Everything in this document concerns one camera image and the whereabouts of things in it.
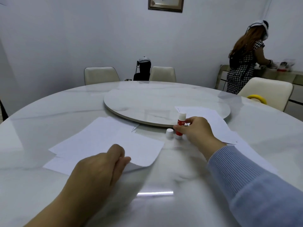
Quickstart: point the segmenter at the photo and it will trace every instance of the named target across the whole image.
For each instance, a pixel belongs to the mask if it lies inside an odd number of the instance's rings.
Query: hand
[[[190,123],[190,125],[175,125],[174,129],[185,134],[188,140],[198,147],[206,160],[208,160],[217,150],[226,146],[225,143],[214,137],[210,124],[205,118],[191,117],[186,119],[185,122]]]
[[[101,208],[131,161],[124,154],[124,149],[114,144],[107,153],[78,162],[56,200],[85,222]]]

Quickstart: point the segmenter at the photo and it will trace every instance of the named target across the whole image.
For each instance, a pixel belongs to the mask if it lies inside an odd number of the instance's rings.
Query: red glue stick
[[[184,126],[186,120],[186,113],[179,113],[179,119],[178,119],[178,125],[179,126]],[[176,139],[181,139],[182,138],[182,133],[176,131]]]

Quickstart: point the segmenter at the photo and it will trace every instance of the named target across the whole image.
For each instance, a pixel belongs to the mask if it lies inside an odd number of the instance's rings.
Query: white glue stick cap
[[[172,139],[174,137],[174,130],[171,128],[167,129],[165,135],[166,135],[166,138]]]
[[[186,113],[179,113],[179,120],[185,121],[186,120]]]

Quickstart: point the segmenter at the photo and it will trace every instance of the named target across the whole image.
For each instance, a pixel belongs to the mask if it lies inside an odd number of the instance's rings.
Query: framed picture
[[[182,12],[184,0],[149,0],[149,9]]]

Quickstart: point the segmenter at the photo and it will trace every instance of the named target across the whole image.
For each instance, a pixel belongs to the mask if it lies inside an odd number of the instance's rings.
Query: yellow ring
[[[247,97],[248,99],[257,99],[259,100],[261,103],[267,105],[266,99],[264,99],[262,96],[260,95],[250,95]]]

